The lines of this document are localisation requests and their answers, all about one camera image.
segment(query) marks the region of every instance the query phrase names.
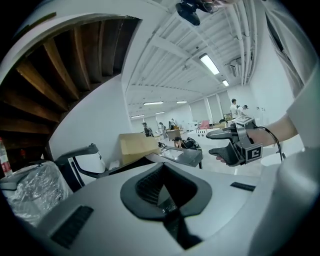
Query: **ceiling-mounted camera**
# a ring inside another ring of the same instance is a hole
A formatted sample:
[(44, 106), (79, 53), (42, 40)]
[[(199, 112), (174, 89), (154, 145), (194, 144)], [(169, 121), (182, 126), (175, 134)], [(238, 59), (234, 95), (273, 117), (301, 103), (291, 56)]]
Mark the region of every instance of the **ceiling-mounted camera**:
[(197, 9), (210, 14), (218, 11), (218, 6), (215, 3), (204, 0), (181, 0), (181, 3), (177, 3), (175, 8), (182, 18), (194, 26), (200, 25), (200, 19), (196, 14)]

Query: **white ceiling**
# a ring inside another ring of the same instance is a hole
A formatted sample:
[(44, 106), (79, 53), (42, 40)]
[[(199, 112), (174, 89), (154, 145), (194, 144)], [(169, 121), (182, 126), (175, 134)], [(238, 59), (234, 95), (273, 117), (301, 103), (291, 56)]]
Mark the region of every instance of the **white ceiling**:
[[(176, 101), (192, 102), (223, 91), (226, 87), (222, 80), (225, 79), (231, 87), (241, 84), (241, 77), (234, 77), (230, 69), (230, 62), (241, 57), (241, 48), (228, 9), (219, 9), (212, 15), (198, 10), (201, 24), (196, 27), (179, 17), (173, 3), (178, 1), (154, 1), (169, 8), (172, 14), (150, 35), (150, 41), (131, 76), (126, 91), (130, 116), (153, 116), (178, 107)], [(251, 28), (250, 0), (244, 3)], [(239, 9), (237, 6), (234, 9), (244, 33)], [(213, 75), (200, 61), (199, 57), (204, 53), (213, 60), (219, 74)], [(164, 103), (144, 105), (156, 101)]]

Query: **wooden staircase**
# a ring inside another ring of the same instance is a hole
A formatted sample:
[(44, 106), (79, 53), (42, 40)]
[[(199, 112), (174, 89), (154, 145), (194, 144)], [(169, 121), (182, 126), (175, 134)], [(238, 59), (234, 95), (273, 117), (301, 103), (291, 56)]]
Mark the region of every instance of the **wooden staircase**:
[(50, 159), (46, 146), (62, 119), (121, 73), (138, 22), (119, 17), (82, 21), (16, 63), (0, 85), (0, 137), (13, 171), (42, 154)]

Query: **red bottle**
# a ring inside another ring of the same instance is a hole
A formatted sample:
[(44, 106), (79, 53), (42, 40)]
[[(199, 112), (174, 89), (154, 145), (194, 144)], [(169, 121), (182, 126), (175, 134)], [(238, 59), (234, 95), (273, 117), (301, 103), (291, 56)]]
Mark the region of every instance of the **red bottle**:
[(10, 163), (7, 156), (7, 151), (5, 145), (0, 137), (0, 163), (5, 176), (10, 176), (13, 174)]

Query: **air conditioner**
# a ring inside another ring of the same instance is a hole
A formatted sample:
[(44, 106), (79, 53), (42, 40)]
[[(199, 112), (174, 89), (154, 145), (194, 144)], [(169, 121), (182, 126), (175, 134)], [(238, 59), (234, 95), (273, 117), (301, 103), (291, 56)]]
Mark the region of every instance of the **air conditioner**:
[(231, 61), (230, 68), (234, 77), (240, 76), (241, 64), (239, 64), (236, 59)]

